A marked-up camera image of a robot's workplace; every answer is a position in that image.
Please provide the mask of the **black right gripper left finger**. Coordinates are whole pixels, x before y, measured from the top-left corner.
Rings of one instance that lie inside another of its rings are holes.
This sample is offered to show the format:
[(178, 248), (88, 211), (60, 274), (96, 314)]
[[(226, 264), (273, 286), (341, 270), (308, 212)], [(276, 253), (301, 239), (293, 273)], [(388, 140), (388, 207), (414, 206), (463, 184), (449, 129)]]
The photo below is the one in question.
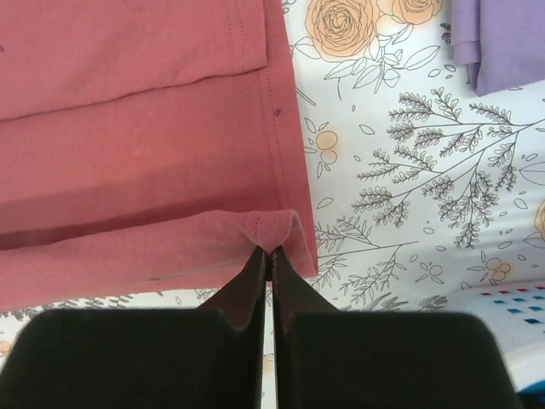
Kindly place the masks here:
[(1, 372), (4, 408), (257, 408), (267, 255), (193, 309), (61, 309)]

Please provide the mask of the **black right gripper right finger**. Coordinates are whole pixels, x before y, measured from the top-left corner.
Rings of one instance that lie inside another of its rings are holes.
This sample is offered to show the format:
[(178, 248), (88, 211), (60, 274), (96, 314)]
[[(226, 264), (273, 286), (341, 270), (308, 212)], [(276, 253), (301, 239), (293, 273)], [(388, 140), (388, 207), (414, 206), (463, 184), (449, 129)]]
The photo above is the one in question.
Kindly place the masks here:
[(521, 408), (498, 347), (469, 314), (341, 311), (270, 256), (280, 408)]

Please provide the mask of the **red t shirt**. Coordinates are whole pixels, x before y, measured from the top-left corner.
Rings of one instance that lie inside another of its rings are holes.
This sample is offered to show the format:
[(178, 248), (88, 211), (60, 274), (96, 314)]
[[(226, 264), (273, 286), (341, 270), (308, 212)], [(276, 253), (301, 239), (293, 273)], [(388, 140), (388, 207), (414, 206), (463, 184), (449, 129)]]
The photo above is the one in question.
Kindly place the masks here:
[(1, 308), (316, 275), (278, 1), (1, 4)]

